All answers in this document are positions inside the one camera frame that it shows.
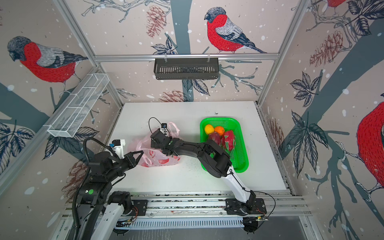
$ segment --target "red bird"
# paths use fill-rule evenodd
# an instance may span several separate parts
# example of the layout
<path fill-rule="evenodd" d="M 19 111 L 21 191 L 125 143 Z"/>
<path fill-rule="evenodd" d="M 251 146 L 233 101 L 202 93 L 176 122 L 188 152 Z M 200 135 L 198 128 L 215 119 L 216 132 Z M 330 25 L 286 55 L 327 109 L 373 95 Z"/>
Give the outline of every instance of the red bird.
<path fill-rule="evenodd" d="M 221 51 L 235 53 L 236 50 L 242 48 L 250 48 L 259 53 L 266 53 L 258 49 L 244 35 L 243 30 L 232 23 L 223 8 L 211 8 L 205 15 L 204 20 L 208 20 L 208 39 L 218 49 L 218 53 Z"/>
<path fill-rule="evenodd" d="M 51 83 L 63 83 L 64 90 L 59 96 L 69 91 L 65 90 L 65 81 L 72 75 L 77 64 L 87 57 L 72 54 L 32 42 L 30 39 L 17 36 L 8 43 L 8 51 L 13 61 L 20 60 L 36 77 Z"/>
<path fill-rule="evenodd" d="M 371 190 L 367 190 L 359 182 L 356 183 L 367 192 L 368 199 L 365 201 L 370 202 L 371 193 L 384 188 L 384 102 L 361 120 L 356 136 L 359 147 L 358 154 L 346 152 L 344 145 L 341 142 L 337 143 L 341 145 L 344 154 L 360 159 L 376 178 L 377 184 Z"/>

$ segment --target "bird wing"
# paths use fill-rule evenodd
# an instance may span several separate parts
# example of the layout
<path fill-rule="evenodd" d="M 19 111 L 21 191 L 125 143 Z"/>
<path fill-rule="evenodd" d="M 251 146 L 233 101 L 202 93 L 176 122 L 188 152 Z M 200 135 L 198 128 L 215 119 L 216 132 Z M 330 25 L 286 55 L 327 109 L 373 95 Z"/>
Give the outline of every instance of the bird wing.
<path fill-rule="evenodd" d="M 37 64 L 44 68 L 59 68 L 70 63 L 88 59 L 79 54 L 63 51 L 60 48 L 51 48 L 40 44 L 37 44 L 37 46 L 41 52 L 41 57 L 37 61 Z"/>
<path fill-rule="evenodd" d="M 215 29 L 216 33 L 225 40 L 235 42 L 235 40 L 243 34 L 243 30 L 236 26 L 230 19 L 227 17 L 227 21 L 224 26 L 218 27 Z"/>

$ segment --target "plastic bag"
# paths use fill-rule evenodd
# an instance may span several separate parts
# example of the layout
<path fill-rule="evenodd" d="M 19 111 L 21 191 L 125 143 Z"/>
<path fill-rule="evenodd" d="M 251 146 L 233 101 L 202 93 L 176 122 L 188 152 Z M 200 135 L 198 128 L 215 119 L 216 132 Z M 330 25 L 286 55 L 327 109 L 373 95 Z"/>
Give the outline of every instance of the plastic bag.
<path fill-rule="evenodd" d="M 180 130 L 177 128 L 176 124 L 169 122 L 167 127 L 171 137 L 179 137 Z M 144 154 L 137 165 L 143 167 L 170 166 L 177 164 L 180 160 L 180 156 L 167 156 L 163 154 L 160 149 L 151 148 L 151 133 L 141 140 L 134 141 L 128 147 L 128 151 L 140 150 L 142 150 Z"/>

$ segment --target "white tabletop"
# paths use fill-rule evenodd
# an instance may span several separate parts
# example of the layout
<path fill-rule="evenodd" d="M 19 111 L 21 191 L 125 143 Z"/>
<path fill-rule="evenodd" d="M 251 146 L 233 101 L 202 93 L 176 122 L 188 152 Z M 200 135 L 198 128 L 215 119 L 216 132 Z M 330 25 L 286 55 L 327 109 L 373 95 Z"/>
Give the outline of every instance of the white tabletop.
<path fill-rule="evenodd" d="M 150 117 L 156 117 L 160 122 L 174 122 L 180 129 L 179 137 L 190 142 L 200 142 L 200 122 L 204 118 L 236 119 L 242 128 L 249 159 L 248 169 L 238 176 L 252 190 L 286 189 L 254 102 L 126 103 L 110 143 L 113 139 L 125 139 L 127 147 L 133 139 L 143 138 L 149 133 Z M 152 119 L 151 128 L 156 127 L 160 127 L 159 123 Z M 224 181 L 203 170 L 197 158 L 188 156 L 182 156 L 179 163 L 173 166 L 136 166 L 126 174 L 113 191 L 152 194 L 230 191 Z"/>

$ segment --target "wire mesh basket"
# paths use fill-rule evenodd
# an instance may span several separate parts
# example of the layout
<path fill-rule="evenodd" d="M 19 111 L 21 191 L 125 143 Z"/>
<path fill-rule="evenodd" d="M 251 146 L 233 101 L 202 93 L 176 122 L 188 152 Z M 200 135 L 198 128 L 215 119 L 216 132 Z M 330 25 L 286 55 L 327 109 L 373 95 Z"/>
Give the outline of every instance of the wire mesh basket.
<path fill-rule="evenodd" d="M 73 137 L 109 83 L 107 74 L 94 73 L 48 129 L 54 137 Z"/>
<path fill-rule="evenodd" d="M 154 73 L 157 80 L 217 79 L 218 58 L 156 58 Z"/>

